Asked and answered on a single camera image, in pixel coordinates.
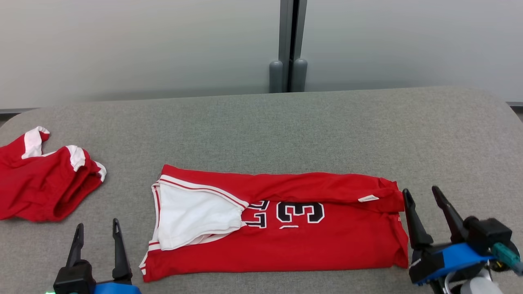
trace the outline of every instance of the gray tabletop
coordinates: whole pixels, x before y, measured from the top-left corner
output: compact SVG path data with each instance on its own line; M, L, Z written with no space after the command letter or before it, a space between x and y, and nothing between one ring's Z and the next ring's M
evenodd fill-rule
M450 233L430 192L462 216L497 217L523 247L523 124L481 91L412 88L77 104L38 109L0 128L0 145L43 126L44 151L75 144L103 163L105 183L61 223L0 222L0 292L45 293L75 227L94 277L113 268L118 218L142 293L431 293L400 268L342 272L192 274L144 284L138 265L154 226L150 185L163 164L236 173L361 173L396 180L417 200L436 242ZM495 275L506 293L523 279Z

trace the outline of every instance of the white tag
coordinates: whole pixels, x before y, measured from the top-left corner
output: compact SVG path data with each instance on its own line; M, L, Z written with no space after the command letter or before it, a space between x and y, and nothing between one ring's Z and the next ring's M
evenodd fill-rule
M373 200L380 200L380 198L378 198L374 195L369 195L369 196L365 196L363 198L358 199L358 201L360 201L360 202L367 202L367 201L373 201Z

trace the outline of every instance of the sports jersey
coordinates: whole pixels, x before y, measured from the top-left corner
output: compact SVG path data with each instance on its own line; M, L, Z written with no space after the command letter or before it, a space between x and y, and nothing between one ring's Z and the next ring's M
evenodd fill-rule
M395 182L357 174L245 175L165 165L145 282L201 272L408 266Z
M49 135L36 127L0 147L0 220L63 220L104 181L105 167L78 146L42 154Z

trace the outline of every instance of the red stripe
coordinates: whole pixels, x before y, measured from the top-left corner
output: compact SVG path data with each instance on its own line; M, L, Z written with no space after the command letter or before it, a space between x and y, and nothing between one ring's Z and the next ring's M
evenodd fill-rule
M228 199L231 199L234 203L240 205L241 207L246 208L245 205L239 203L238 201L236 201L235 199L232 199L231 197L225 195L224 193L221 193L220 191L216 191L216 190L209 189L209 188L190 188L190 187L186 187L186 186L184 186L184 185L180 185L180 184L178 184L178 183L173 183L173 182L171 182L170 180L166 180L166 179L160 179L159 181L160 181L160 182L167 182L167 183L170 183L170 184L173 184L173 185L176 185L176 186L180 186L180 187L182 187L182 188L189 189L189 190L209 190L209 191L213 191L213 192L216 192L216 193L218 193L218 194L220 194L220 195L222 195L222 196L224 196L224 197L226 197L226 198L228 198Z
M156 226L156 228L158 229L158 227L160 226L160 196L158 195L158 190L156 189L156 187L154 187L154 193L156 194L156 202L158 203L158 225Z

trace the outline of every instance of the white wall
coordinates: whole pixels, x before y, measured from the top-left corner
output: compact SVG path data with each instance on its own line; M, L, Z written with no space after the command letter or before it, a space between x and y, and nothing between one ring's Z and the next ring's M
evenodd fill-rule
M523 101L521 0L308 0L306 91L463 85Z
M278 0L0 0L0 109L268 92Z

